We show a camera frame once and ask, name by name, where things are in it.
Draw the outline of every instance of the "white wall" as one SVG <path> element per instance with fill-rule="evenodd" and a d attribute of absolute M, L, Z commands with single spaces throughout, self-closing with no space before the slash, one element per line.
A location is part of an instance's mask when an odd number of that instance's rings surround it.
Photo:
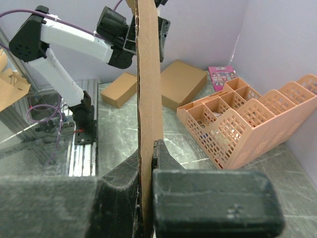
<path fill-rule="evenodd" d="M 15 9 L 35 9 L 38 5 L 50 8 L 50 13 L 61 19 L 94 31 L 105 5 L 115 6 L 117 0 L 1 0 L 0 12 Z M 172 61 L 181 59 L 201 68 L 229 62 L 237 35 L 241 29 L 248 0 L 169 0 L 161 7 L 160 15 L 171 21 L 165 45 L 162 69 Z M 132 14 L 125 2 L 118 12 L 130 22 Z M 0 25 L 12 37 L 28 17 L 16 13 L 0 19 Z M 115 80 L 122 70 L 59 46 L 52 46 L 55 55 L 75 80 L 100 78 L 103 82 Z M 136 59 L 127 70 L 136 73 Z M 38 74 L 32 72 L 40 85 L 46 85 Z"/>
<path fill-rule="evenodd" d="M 233 66 L 260 93 L 312 73 L 317 75 L 317 1 L 252 0 Z M 288 145 L 317 184 L 317 112 Z"/>

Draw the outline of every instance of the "perforated basket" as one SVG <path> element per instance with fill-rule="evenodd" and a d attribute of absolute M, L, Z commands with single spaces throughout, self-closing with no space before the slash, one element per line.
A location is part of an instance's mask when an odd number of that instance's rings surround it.
<path fill-rule="evenodd" d="M 261 96 L 241 78 L 177 109 L 219 169 L 237 169 L 287 140 L 317 108 L 317 77 L 306 75 Z"/>

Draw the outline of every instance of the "pink package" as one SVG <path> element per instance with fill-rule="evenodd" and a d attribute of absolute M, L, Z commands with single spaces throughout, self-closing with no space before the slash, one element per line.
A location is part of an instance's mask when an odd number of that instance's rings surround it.
<path fill-rule="evenodd" d="M 223 89 L 224 83 L 226 81 L 236 78 L 233 67 L 230 65 L 224 67 L 209 66 L 208 70 L 210 73 L 213 88 L 216 92 Z"/>

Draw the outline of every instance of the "cable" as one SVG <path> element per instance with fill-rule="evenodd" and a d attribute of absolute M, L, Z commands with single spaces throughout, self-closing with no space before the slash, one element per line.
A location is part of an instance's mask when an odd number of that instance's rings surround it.
<path fill-rule="evenodd" d="M 30 121 L 30 122 L 35 122 L 35 123 L 47 123 L 49 120 L 51 120 L 56 114 L 59 114 L 60 116 L 60 120 L 59 120 L 59 127 L 58 127 L 58 134 L 57 134 L 57 138 L 56 138 L 56 144 L 55 144 L 55 148 L 51 154 L 51 156 L 49 157 L 49 159 L 47 160 L 46 162 L 46 166 L 52 161 L 53 157 L 55 156 L 55 153 L 57 151 L 57 147 L 58 147 L 58 143 L 59 143 L 59 140 L 60 140 L 60 135 L 61 135 L 61 128 L 63 126 L 63 115 L 61 113 L 61 110 L 60 110 L 60 105 L 61 105 L 61 96 L 58 95 L 58 104 L 57 106 L 52 106 L 52 105 L 49 105 L 49 104 L 40 104 L 40 105 L 36 105 L 36 106 L 33 106 L 31 107 L 27 113 L 26 113 L 26 117 L 27 119 Z M 55 111 L 53 112 L 53 114 L 44 119 L 44 120 L 33 120 L 30 118 L 30 113 L 35 110 L 36 108 L 42 108 L 42 107 L 48 107 L 48 108 L 53 108 L 55 109 Z"/>
<path fill-rule="evenodd" d="M 1 13 L 1 14 L 0 14 L 0 18 L 4 17 L 4 16 L 6 16 L 6 15 L 12 14 L 12 13 L 17 13 L 17 12 L 28 12 L 28 13 L 35 14 L 35 15 L 38 15 L 38 16 L 42 16 L 42 17 L 45 17 L 45 18 L 47 18 L 47 19 L 50 19 L 50 20 L 59 22 L 59 23 L 61 23 L 61 24 L 64 24 L 64 25 L 73 27 L 73 28 L 75 28 L 75 29 L 77 29 L 77 30 L 83 31 L 83 32 L 85 32 L 85 33 L 87 33 L 87 34 L 89 34 L 89 35 L 96 36 L 96 37 L 98 37 L 98 38 L 100 38 L 100 39 L 103 40 L 103 37 L 102 37 L 101 35 L 99 35 L 99 34 L 95 34 L 95 33 L 93 33 L 93 32 L 87 31 L 87 30 L 85 30 L 85 29 L 83 29 L 83 28 L 81 28 L 81 27 L 79 27 L 79 26 L 73 25 L 73 24 L 71 24 L 71 23 L 68 23 L 68 22 L 66 22 L 66 21 L 57 19 L 56 17 L 47 15 L 47 14 L 45 14 L 45 13 L 41 13 L 41 12 L 39 12 L 39 11 L 33 11 L 33 10 L 27 10 L 27 9 L 15 9 L 15 10 L 5 11 L 5 12 Z M 4 49 L 7 50 L 7 51 L 10 51 L 10 48 L 7 47 L 7 46 L 5 46 L 5 45 L 2 44 L 2 43 L 0 43 L 0 47 L 4 48 Z"/>
<path fill-rule="evenodd" d="M 119 0 L 119 1 L 117 2 L 117 4 L 116 4 L 116 5 L 114 6 L 114 8 L 113 8 L 114 11 L 117 10 L 118 6 L 120 5 L 120 3 L 122 3 L 122 1 L 123 1 L 123 0 Z"/>

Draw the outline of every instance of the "robotic arm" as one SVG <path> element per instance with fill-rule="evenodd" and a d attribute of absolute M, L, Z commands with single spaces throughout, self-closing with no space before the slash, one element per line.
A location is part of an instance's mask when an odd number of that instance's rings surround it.
<path fill-rule="evenodd" d="M 156 1 L 156 5 L 166 1 Z M 38 6 L 35 11 L 48 14 L 49 9 Z M 74 27 L 40 15 L 32 14 L 9 43 L 11 52 L 39 72 L 65 100 L 73 112 L 77 129 L 90 130 L 94 121 L 91 98 L 70 77 L 59 63 L 50 44 L 67 47 L 93 56 L 111 66 L 125 69 L 136 54 L 135 21 L 105 7 L 97 24 L 97 33 L 88 34 Z M 170 22 L 158 17 L 160 61 Z"/>

